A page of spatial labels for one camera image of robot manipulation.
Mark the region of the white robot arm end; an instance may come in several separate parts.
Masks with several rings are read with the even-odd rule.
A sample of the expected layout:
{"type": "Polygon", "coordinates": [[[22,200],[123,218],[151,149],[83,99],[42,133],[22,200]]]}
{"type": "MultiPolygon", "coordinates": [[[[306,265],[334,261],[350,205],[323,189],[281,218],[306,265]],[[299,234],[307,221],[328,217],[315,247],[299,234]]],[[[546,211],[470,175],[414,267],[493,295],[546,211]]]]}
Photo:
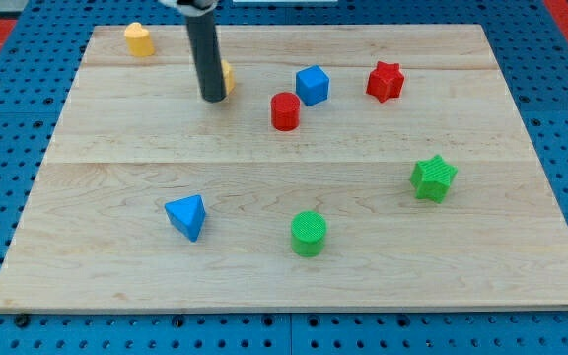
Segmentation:
{"type": "Polygon", "coordinates": [[[203,16],[213,11],[218,5],[217,0],[159,0],[159,2],[188,17],[203,16]]]}

